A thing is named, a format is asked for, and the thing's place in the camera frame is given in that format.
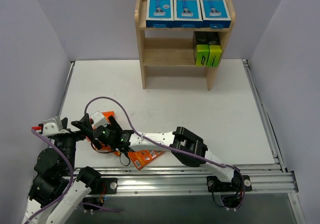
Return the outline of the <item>orange razor pack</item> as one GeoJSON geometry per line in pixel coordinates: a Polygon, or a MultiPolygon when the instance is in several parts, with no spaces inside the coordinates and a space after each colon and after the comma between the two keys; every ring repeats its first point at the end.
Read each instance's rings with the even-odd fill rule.
{"type": "Polygon", "coordinates": [[[113,150],[107,145],[102,145],[101,149],[98,149],[93,143],[90,144],[92,149],[100,154],[113,154],[114,156],[119,157],[120,152],[118,150],[113,150]]]}
{"type": "MultiPolygon", "coordinates": [[[[108,112],[109,116],[115,117],[115,113],[113,111],[107,111],[107,112],[108,112]]],[[[93,137],[94,138],[98,138],[98,140],[103,143],[110,143],[115,140],[115,138],[116,138],[115,131],[109,129],[109,127],[110,127],[109,124],[106,127],[101,125],[97,128],[94,128],[93,121],[91,120],[91,118],[90,118],[90,122],[91,122],[91,125],[93,128],[93,137]]]]}
{"type": "Polygon", "coordinates": [[[135,166],[137,170],[143,169],[146,165],[151,163],[153,160],[157,159],[163,155],[164,151],[157,150],[141,150],[136,152],[129,152],[128,157],[135,166]]]}

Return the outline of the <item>orange razor pack top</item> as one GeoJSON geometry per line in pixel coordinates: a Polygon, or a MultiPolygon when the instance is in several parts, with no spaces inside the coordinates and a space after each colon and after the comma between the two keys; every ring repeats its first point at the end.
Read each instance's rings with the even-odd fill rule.
{"type": "MultiPolygon", "coordinates": [[[[115,113],[113,111],[107,111],[107,112],[108,112],[109,116],[115,117],[115,113]]],[[[109,129],[109,127],[110,127],[109,124],[106,127],[101,125],[97,128],[94,128],[93,121],[91,120],[91,118],[90,118],[90,122],[91,122],[91,125],[93,128],[93,137],[94,138],[98,138],[98,140],[103,143],[110,143],[115,140],[115,138],[116,138],[115,131],[109,129]]]]}

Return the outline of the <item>white Harry's razor blister pack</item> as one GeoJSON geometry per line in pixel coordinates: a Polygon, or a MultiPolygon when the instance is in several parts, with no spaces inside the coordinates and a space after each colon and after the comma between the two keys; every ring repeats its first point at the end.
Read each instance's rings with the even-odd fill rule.
{"type": "Polygon", "coordinates": [[[147,28],[173,28],[173,0],[147,0],[145,22],[147,28]]]}

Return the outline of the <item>black green Gillette box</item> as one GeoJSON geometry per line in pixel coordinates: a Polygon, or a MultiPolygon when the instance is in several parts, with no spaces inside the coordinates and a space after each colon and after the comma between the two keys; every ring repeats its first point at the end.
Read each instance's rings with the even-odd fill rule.
{"type": "Polygon", "coordinates": [[[206,66],[218,67],[222,55],[219,34],[217,32],[207,32],[206,36],[209,47],[209,55],[206,66]]]}
{"type": "Polygon", "coordinates": [[[195,65],[205,67],[210,53],[207,34],[202,31],[194,31],[192,45],[195,65]]]}

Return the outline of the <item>blue Harry's razor box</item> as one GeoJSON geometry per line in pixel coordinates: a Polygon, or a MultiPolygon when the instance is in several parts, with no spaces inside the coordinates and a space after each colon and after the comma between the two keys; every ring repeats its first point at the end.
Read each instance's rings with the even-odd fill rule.
{"type": "Polygon", "coordinates": [[[231,17],[226,0],[200,0],[202,26],[211,29],[228,29],[231,17]]]}
{"type": "Polygon", "coordinates": [[[173,0],[175,28],[201,28],[203,18],[200,0],[173,0]]]}

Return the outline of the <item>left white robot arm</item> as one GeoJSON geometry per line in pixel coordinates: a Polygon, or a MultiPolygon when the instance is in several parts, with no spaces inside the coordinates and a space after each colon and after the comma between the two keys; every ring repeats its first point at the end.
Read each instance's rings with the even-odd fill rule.
{"type": "Polygon", "coordinates": [[[118,179],[89,166],[75,167],[76,144],[93,140],[93,121],[85,114],[71,124],[78,130],[70,130],[68,119],[56,116],[31,128],[49,147],[39,153],[34,166],[24,224],[64,224],[78,206],[90,212],[117,212],[103,205],[106,195],[116,194],[118,179]]]}

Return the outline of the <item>wooden three-tier shelf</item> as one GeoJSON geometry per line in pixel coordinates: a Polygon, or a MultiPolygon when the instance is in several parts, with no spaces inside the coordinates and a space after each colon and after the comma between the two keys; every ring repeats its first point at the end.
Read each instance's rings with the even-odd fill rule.
{"type": "MultiPolygon", "coordinates": [[[[199,31],[217,32],[219,34],[222,56],[228,46],[228,42],[236,22],[236,11],[232,0],[225,0],[230,13],[231,23],[228,28],[182,28],[174,27],[172,31],[199,31]]],[[[195,64],[191,38],[175,37],[148,37],[146,30],[155,31],[156,28],[146,26],[147,0],[136,0],[134,22],[142,88],[147,88],[148,67],[151,66],[193,66],[195,64]]]]}

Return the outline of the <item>orange razor pack front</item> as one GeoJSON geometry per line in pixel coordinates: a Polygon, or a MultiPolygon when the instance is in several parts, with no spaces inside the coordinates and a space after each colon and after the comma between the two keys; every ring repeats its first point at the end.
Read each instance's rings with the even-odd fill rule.
{"type": "Polygon", "coordinates": [[[164,151],[157,150],[141,150],[136,152],[129,152],[128,157],[135,166],[137,170],[143,169],[146,165],[151,163],[153,160],[157,159],[163,155],[164,151]]]}

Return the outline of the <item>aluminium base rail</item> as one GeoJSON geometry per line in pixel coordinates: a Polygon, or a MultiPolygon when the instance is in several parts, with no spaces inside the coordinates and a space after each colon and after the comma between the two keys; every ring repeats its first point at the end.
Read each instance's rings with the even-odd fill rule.
{"type": "MultiPolygon", "coordinates": [[[[280,194],[298,192],[293,172],[285,172],[278,164],[243,165],[243,175],[250,177],[251,194],[280,194]]],[[[153,196],[203,196],[208,195],[207,177],[211,175],[203,168],[192,167],[134,167],[98,168],[104,178],[116,178],[116,197],[153,196]]]]}

